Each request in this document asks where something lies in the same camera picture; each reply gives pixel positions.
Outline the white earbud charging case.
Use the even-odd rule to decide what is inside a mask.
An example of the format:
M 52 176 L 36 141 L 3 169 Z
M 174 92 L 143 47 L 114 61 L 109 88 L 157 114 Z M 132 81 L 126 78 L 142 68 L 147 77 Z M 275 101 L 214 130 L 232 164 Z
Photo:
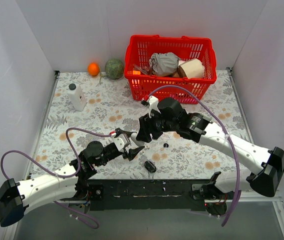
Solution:
M 130 139 L 138 146 L 143 147 L 145 145 L 144 142 L 137 140 L 137 132 L 133 132 L 130 136 Z

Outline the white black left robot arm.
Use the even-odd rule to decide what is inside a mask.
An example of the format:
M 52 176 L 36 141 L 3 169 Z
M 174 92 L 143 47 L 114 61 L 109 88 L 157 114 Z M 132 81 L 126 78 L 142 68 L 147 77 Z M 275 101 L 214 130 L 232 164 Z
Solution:
M 118 156 L 133 160 L 145 147 L 137 135 L 117 128 L 108 135 L 112 139 L 110 144 L 92 141 L 75 155 L 72 162 L 54 171 L 41 166 L 45 174 L 29 180 L 15 181 L 4 173 L 6 180 L 0 187 L 0 226 L 10 226 L 28 212 L 48 203 L 90 198 L 93 190 L 86 185 L 86 180 L 97 173 L 96 167 L 104 166 Z

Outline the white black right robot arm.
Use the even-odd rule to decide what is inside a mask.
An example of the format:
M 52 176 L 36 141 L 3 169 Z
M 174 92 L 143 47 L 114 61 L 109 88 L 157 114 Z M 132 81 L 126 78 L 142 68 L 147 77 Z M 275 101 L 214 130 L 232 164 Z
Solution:
M 233 134 L 226 134 L 210 118 L 197 112 L 186 112 L 171 97 L 158 100 L 147 96 L 141 103 L 149 112 L 139 118 L 138 141 L 149 143 L 165 132 L 176 132 L 184 139 L 237 159 L 245 167 L 239 173 L 215 174 L 211 183 L 198 191 L 203 197 L 219 199 L 235 190 L 254 190 L 265 197 L 275 196 L 284 174 L 283 149 L 260 147 Z

